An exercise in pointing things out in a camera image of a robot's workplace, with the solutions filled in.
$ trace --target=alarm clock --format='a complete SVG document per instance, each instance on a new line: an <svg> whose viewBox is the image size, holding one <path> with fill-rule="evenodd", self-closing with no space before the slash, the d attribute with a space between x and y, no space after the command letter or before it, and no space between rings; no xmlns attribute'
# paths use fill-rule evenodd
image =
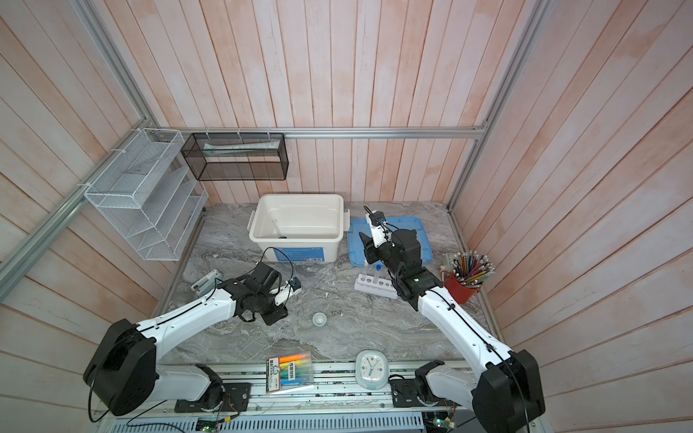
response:
<svg viewBox="0 0 693 433"><path fill-rule="evenodd" d="M372 391L387 384L387 358L378 351L363 351L356 357L356 383Z"/></svg>

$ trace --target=black cable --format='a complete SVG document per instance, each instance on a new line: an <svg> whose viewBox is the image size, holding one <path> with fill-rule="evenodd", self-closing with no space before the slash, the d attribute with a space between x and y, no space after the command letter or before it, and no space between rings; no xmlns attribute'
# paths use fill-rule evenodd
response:
<svg viewBox="0 0 693 433"><path fill-rule="evenodd" d="M221 409L224 407L224 394L221 395L221 404L219 405L219 410L217 411L217 421L216 423L219 424L219 415L221 415Z"/></svg>
<svg viewBox="0 0 693 433"><path fill-rule="evenodd" d="M464 421L462 424L456 425L455 427L461 427L461 426L467 424L469 421L474 421L475 419L476 419L476 415L472 416L467 421Z"/></svg>
<svg viewBox="0 0 693 433"><path fill-rule="evenodd" d="M225 417L222 419L218 419L219 415L217 414L217 424L227 423L230 420L238 418L240 416L240 411L238 411L238 409L236 409L236 401L231 397L231 394L227 394L227 396L229 397L229 406L234 410L235 414L229 415L228 417Z"/></svg>
<svg viewBox="0 0 693 433"><path fill-rule="evenodd" d="M508 369L508 371L510 372L510 374L513 376L513 380L515 380L515 385L517 385L518 391L520 392L520 403L522 403L522 409L523 409L523 411L525 412L525 421L527 422L527 424L525 425L525 427L527 427L527 433L530 433L530 431L529 431L529 416L527 415L527 406L525 405L525 396L524 396L524 394L522 393L522 388L520 387L520 381L519 381L519 380L517 379L517 377L515 376L515 373L514 373L514 372L512 371L512 369L510 368L510 365L506 362L506 360L503 359L502 356L500 356L500 354L499 354L497 351L495 351L495 349L493 348L493 346L492 346L490 343L488 343L481 335L479 335L479 333L476 331L476 329L474 329L474 328L467 322L467 320L465 320L464 317L463 317L461 314L459 314L459 313L457 312L457 310L455 309L455 307L453 306L453 304L449 303L448 300L445 299L445 298L443 297L443 295L441 295L440 293L436 292L436 291L433 290L433 289L428 289L428 290L425 290L425 291L426 291L426 292L433 292L433 293L437 294L438 297L439 297L440 299L442 299L443 302L446 303L446 304L448 305L448 307L449 307L449 308L448 308L448 311L449 311L449 310L454 311L455 314L464 322L464 324L467 325L467 327L468 327L469 329L471 329L472 332L475 333L476 336L479 337L479 339L480 339L482 342L484 342L484 344L486 345L486 349L487 349L489 352L491 352L491 351L494 352L495 355L498 356L498 359L500 359L500 361L505 365L505 368Z"/></svg>
<svg viewBox="0 0 693 433"><path fill-rule="evenodd" d="M140 331L140 333L143 333L144 331L150 330L150 329L155 328L155 327L157 327L157 326L161 326L161 325L165 324L167 321L174 320L174 319L176 319L177 317L181 317L182 315L184 315L184 314L187 313L188 311L192 310L193 308L195 308L195 307L197 307L197 306L201 306L201 305L204 304L207 300L211 299L212 295L213 295L214 292L216 292L216 290L217 290L217 285L218 285L217 281L218 281L219 283L223 283L223 281L221 281L221 280L218 279L218 278L214 278L214 280L215 280L215 281L214 281L214 289L211 291L211 293L208 294L208 295L206 295L206 296L200 297L200 299L204 298L204 300L198 302L197 304L195 304L194 306L188 308L187 310L182 311L182 312L176 314L176 315L173 316L173 317L169 317L168 319L166 319L166 320L164 320L164 321L158 322L156 325L152 325L152 326L150 326L149 328L144 328L143 330Z"/></svg>
<svg viewBox="0 0 693 433"><path fill-rule="evenodd" d="M104 363L106 363L106 359L108 359L109 355L116 347L125 343L133 342L136 339L137 334L133 334L116 341L113 347L111 347L111 349L109 349L108 352L106 352L106 356L103 357L98 367L96 367L96 370L94 371L94 379L91 381L91 384L89 385L89 397L87 397L87 415L89 415L89 421L91 421L92 423L97 423L101 421L103 417L106 416L108 412L110 412L110 409L106 409L106 412L104 412L103 415L99 416L97 419L94 419L94 417L91 416L91 395L94 393L94 383L96 383L96 377L98 376L98 372L101 371Z"/></svg>
<svg viewBox="0 0 693 433"><path fill-rule="evenodd" d="M373 214L373 211L372 211L368 206L366 206L365 204L363 205L363 209L365 209L366 212L368 212L368 215L369 215L369 216L375 217L375 215ZM399 242L400 242L401 244L404 243L404 242L402 242L402 238L400 238L399 236L397 236L392 230L389 230L378 218L374 218L374 220L378 223L379 226L381 226L381 227L383 228L383 230L385 230L385 235L387 235L387 232L390 232L395 238L397 238L397 240L399 240ZM390 224L390 223L387 222L387 221L385 221L385 224L391 225L391 226L393 226L395 229L398 229L398 230L399 230L399 228L398 228L397 226L394 226L394 225Z"/></svg>
<svg viewBox="0 0 693 433"><path fill-rule="evenodd" d="M131 423L132 421L134 421L135 419L137 419L137 418L139 418L140 416L146 414L146 413L149 412L150 410L154 409L156 406L163 405L163 404L166 403L167 401L168 401L168 400L161 401L161 402L157 403L156 405L153 405L152 407L150 407L150 408L147 409L146 411L142 412L141 414L137 414L136 416L133 416L132 418L130 418L130 419L125 423L125 426L126 426L126 427L141 427L141 426L143 426L143 425L166 425L166 426L168 426L168 427L173 427L173 428L175 428L175 429L178 430L179 432L188 433L188 432L186 432L185 430L183 430L182 428L178 427L177 425L173 425L173 424L169 424L169 423L142 423L142 424L135 424L135 425L131 425L131 424L130 424L130 423Z"/></svg>
<svg viewBox="0 0 693 433"><path fill-rule="evenodd" d="M284 251L281 251L279 248L274 248L274 247L265 248L265 251L262 251L262 256L260 257L260 261L258 263L262 263L262 259L265 258L265 253L267 252L268 249L273 249L275 251L279 251L282 256L286 257L286 260L288 260L289 264L291 265L291 277L289 277L289 279L294 278L294 263L291 261L291 259L286 254L284 254Z"/></svg>

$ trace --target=red pencil cup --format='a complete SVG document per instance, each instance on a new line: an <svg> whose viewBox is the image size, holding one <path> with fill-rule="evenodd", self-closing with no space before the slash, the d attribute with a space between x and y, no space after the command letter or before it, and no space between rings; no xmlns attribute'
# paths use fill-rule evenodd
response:
<svg viewBox="0 0 693 433"><path fill-rule="evenodd" d="M464 287L454 276L450 276L445 280L445 288L448 289L448 292L450 292L450 295L458 304L466 303L477 292L477 289Z"/></svg>

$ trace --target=white wire mesh rack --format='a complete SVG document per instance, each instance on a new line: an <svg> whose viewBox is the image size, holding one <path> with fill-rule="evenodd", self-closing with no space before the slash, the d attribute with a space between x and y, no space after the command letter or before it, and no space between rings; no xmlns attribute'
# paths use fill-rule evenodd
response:
<svg viewBox="0 0 693 433"><path fill-rule="evenodd" d="M180 131L140 131L85 196L94 206L141 208L182 147Z"/></svg>
<svg viewBox="0 0 693 433"><path fill-rule="evenodd" d="M167 173L182 144L179 131L140 131L85 193L146 260L178 260L207 202L187 167Z"/></svg>

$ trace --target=test tube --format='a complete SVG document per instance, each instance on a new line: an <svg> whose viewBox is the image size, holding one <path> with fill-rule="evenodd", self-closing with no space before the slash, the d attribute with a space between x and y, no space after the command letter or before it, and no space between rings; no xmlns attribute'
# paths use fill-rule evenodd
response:
<svg viewBox="0 0 693 433"><path fill-rule="evenodd" d="M277 230L277 236L281 237L281 231L279 231L279 224L277 224L277 220L272 220L274 223L274 230Z"/></svg>
<svg viewBox="0 0 693 433"><path fill-rule="evenodd" d="M380 276L380 269L383 267L380 263L376 265L376 275L373 277L373 283L378 284L378 277Z"/></svg>

